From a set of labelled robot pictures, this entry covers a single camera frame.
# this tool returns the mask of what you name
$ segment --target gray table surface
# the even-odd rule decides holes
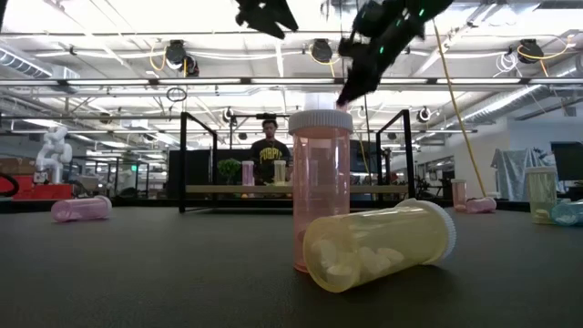
[[[0,215],[0,327],[583,327],[583,230],[455,215],[458,243],[342,294],[292,268],[292,216]]]

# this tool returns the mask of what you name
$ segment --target man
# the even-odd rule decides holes
[[[255,162],[255,185],[273,183],[274,160],[285,160],[289,168],[292,154],[283,143],[275,139],[277,122],[274,119],[266,119],[262,123],[265,139],[256,141],[251,146],[251,157]]]

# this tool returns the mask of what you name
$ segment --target black t-shirt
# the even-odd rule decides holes
[[[283,143],[278,140],[259,140],[251,146],[251,157],[255,162],[255,176],[263,182],[272,183],[274,160],[285,160],[287,165],[290,164],[292,154]]]

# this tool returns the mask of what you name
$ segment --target white robot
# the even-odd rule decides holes
[[[45,183],[48,180],[48,170],[53,170],[53,184],[63,182],[63,164],[67,164],[73,158],[71,145],[65,143],[68,130],[65,127],[50,128],[43,136],[45,144],[36,156],[35,183]]]

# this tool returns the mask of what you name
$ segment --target green plant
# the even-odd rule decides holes
[[[240,162],[236,159],[220,160],[217,167],[219,174],[227,180],[227,184],[231,184],[235,174],[240,170]]]

